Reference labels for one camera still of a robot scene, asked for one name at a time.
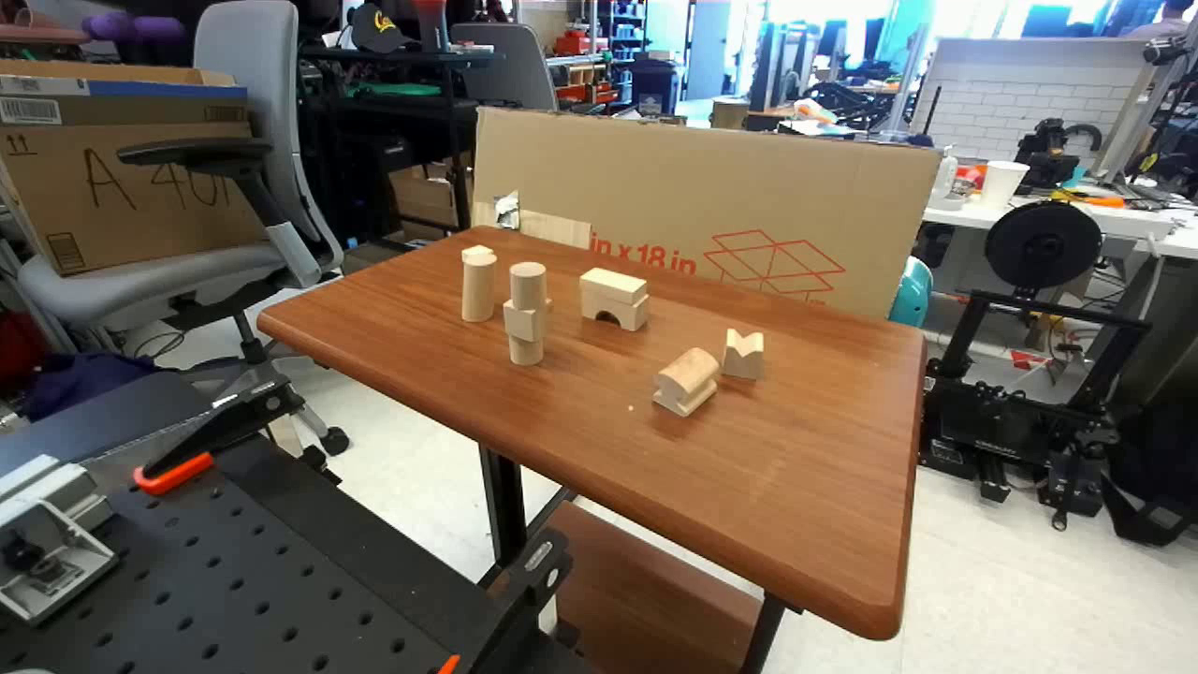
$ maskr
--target wooden block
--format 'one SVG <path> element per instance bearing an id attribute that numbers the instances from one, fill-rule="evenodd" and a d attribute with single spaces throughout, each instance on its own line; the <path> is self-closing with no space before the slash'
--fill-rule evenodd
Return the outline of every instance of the wooden block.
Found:
<path id="1" fill-rule="evenodd" d="M 507 293 L 512 297 L 501 303 L 507 361 L 516 367 L 535 367 L 546 352 L 546 267 L 541 262 L 507 267 Z"/>
<path id="2" fill-rule="evenodd" d="M 576 507 L 561 507 L 546 528 L 568 540 L 571 559 L 556 617 L 576 629 L 595 671 L 741 671 L 759 612 L 752 595 Z"/>
<path id="3" fill-rule="evenodd" d="M 462 246 L 461 252 L 461 318 L 489 322 L 494 316 L 494 252 Z"/>
<path id="4" fill-rule="evenodd" d="M 580 316 L 600 318 L 611 316 L 620 331 L 645 331 L 648 322 L 648 281 L 612 275 L 612 271 L 586 271 L 580 277 Z"/>
<path id="5" fill-rule="evenodd" d="M 540 341 L 541 336 L 541 316 L 540 312 L 516 312 L 512 298 L 501 303 L 501 327 L 512 341 Z"/>
<path id="6" fill-rule="evenodd" d="M 507 297 L 520 312 L 541 307 L 546 303 L 546 267 L 541 262 L 516 262 L 507 271 Z"/>
<path id="7" fill-rule="evenodd" d="M 759 379 L 759 363 L 762 363 L 762 333 L 724 331 L 721 376 L 728 376 L 728 379 Z"/>
<path id="8" fill-rule="evenodd" d="M 679 352 L 667 371 L 658 371 L 655 404 L 673 416 L 691 416 L 708 397 L 714 397 L 719 361 L 703 348 Z"/>

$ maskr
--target table leg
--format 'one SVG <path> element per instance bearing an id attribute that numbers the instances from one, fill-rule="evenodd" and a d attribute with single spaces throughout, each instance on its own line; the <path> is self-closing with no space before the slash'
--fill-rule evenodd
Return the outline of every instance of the table leg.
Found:
<path id="1" fill-rule="evenodd" d="M 452 186 L 452 208 L 455 208 L 455 231 L 472 227 L 472 203 L 467 203 L 467 178 L 462 178 L 462 160 L 461 160 L 461 136 L 455 136 L 455 67 L 442 67 L 444 81 L 444 100 L 450 100 L 450 186 Z"/>
<path id="2" fill-rule="evenodd" d="M 494 567 L 507 567 L 520 559 L 527 540 L 520 465 L 489 452 L 485 444 L 479 444 L 479 459 L 481 459 Z"/>
<path id="3" fill-rule="evenodd" d="M 759 602 L 756 625 L 752 625 L 749 654 L 744 654 L 744 666 L 741 666 L 744 674 L 759 674 L 762 671 L 762 659 L 771 654 L 771 643 L 778 635 L 783 614 L 784 614 L 784 602 L 767 592 L 762 602 Z"/>

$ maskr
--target shelf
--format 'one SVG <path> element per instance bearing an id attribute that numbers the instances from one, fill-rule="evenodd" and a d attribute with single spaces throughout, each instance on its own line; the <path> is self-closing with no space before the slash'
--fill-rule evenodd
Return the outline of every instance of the shelf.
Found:
<path id="1" fill-rule="evenodd" d="M 759 602 L 650 543 L 561 507 L 568 540 L 556 614 L 595 671 L 741 671 Z"/>
<path id="2" fill-rule="evenodd" d="M 546 56 L 546 67 L 580 67 L 580 62 L 601 62 L 601 52 Z"/>

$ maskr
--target wooden table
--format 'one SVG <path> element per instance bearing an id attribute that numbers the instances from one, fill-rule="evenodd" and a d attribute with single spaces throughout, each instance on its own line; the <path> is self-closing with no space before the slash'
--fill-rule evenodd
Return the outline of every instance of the wooden table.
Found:
<path id="1" fill-rule="evenodd" d="M 548 341 L 540 367 L 507 363 L 499 318 L 455 318 L 467 243 L 494 246 L 501 275 L 507 262 L 546 262 Z M 580 318 L 576 277 L 590 267 L 600 258 L 586 252 L 476 227 L 270 307 L 263 331 L 756 580 L 776 607 L 804 607 L 872 639 L 895 635 L 925 341 L 601 258 L 650 285 L 648 331 L 620 333 Z M 719 357 L 728 327 L 767 333 L 762 379 L 721 384 L 691 419 L 650 404 L 655 371 L 691 344 Z"/>

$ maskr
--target cardboard sheet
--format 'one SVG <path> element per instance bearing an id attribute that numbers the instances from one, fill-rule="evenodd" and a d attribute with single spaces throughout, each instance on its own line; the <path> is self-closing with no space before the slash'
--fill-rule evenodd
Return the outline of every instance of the cardboard sheet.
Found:
<path id="1" fill-rule="evenodd" d="M 249 138 L 225 75 L 0 59 L 0 136 L 0 196 L 62 277 L 263 241 L 233 178 L 118 160 L 143 143 Z"/>
<path id="2" fill-rule="evenodd" d="M 888 318 L 934 148 L 541 114 L 479 114 L 476 223 L 590 223 L 590 252 Z"/>

